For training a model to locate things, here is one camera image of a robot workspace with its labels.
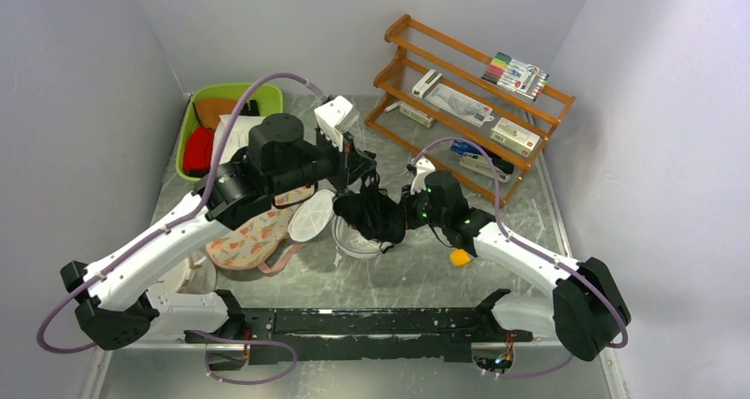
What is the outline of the black lace bra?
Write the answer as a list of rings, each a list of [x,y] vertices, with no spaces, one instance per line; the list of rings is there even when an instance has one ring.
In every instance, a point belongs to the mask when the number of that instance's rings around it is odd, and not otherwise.
[[[357,192],[347,189],[334,196],[333,212],[365,240],[378,242],[387,251],[405,238],[405,210],[379,183],[377,172],[363,176]]]

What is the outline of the white mesh laundry bag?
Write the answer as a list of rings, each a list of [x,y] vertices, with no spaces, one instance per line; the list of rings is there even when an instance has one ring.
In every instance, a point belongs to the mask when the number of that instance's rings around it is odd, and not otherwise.
[[[390,242],[367,240],[333,211],[334,192],[319,190],[295,211],[288,224],[294,242],[310,242],[321,234],[330,234],[337,250],[357,259],[370,259],[386,252]]]

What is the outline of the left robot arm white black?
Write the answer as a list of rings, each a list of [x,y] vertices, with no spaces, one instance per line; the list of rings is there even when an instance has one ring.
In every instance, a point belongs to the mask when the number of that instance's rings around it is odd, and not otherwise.
[[[375,172],[375,154],[357,148],[350,133],[323,121],[315,135],[307,142],[303,123],[290,114],[263,118],[249,130],[245,147],[156,224],[107,257],[64,266],[75,317],[91,343],[114,350],[153,337],[244,339],[245,315],[232,293],[163,291],[157,280],[195,249],[276,209],[287,192],[322,180],[341,190]]]

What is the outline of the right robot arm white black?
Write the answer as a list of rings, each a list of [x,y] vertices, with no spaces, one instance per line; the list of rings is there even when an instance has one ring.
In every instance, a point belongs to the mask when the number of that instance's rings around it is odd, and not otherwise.
[[[512,232],[493,214],[469,206],[449,171],[414,165],[409,171],[413,180],[402,189],[409,229],[439,228],[452,248],[511,270],[541,293],[493,299],[477,318],[485,339],[497,341],[510,331],[550,337],[584,361],[626,345],[631,314],[603,261],[565,257]]]

